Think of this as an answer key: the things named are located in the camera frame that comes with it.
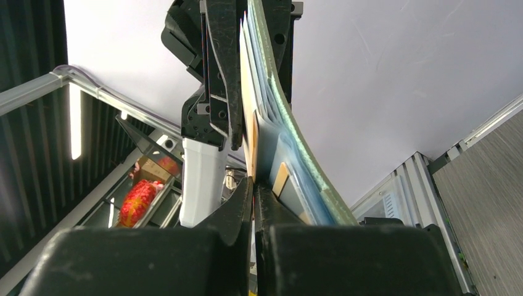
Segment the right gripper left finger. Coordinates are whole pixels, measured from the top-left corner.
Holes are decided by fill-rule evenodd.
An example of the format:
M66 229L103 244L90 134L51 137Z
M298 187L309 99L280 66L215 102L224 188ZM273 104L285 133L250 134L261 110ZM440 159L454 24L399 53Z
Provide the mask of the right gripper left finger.
M71 228L45 246L22 295L247 295L253 181L193 228Z

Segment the green card holder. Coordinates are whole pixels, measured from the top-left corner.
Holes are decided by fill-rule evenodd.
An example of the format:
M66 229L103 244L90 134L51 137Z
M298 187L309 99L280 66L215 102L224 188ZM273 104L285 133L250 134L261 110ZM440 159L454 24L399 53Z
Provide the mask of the green card holder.
M247 171L268 182L276 200L312 225L356 225L351 210L308 147L287 102L276 61L268 5L248 1L239 49Z

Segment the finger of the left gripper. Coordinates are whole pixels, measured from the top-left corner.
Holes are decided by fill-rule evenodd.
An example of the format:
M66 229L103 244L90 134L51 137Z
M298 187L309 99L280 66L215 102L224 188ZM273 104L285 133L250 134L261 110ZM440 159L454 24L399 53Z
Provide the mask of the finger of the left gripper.
M284 91L284 100L292 100L292 70L290 61L290 46L287 44L291 27L291 0L263 0L263 10L268 27L269 37L276 60L276 70L279 82Z
M243 113L237 1L206 1L210 122L230 149L242 144Z

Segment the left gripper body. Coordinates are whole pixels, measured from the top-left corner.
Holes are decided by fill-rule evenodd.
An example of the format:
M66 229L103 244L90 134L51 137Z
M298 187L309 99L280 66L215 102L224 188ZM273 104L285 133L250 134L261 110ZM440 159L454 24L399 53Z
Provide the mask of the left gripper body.
M173 1L160 35L162 44L195 79L204 80L199 1Z

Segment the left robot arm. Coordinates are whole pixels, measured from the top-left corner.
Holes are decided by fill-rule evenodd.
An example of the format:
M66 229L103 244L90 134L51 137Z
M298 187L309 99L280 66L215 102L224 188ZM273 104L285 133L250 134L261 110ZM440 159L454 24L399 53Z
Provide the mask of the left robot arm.
M165 17L162 44L200 82L181 111L185 228L220 206L228 153L246 130L239 45L246 14L246 1L175 1Z

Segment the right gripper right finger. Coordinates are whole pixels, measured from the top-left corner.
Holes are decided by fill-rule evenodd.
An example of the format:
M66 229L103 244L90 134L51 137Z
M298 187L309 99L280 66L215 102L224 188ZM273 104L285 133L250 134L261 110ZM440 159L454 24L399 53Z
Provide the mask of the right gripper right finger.
M399 220L309 226L253 190L259 295L461 295L441 231Z

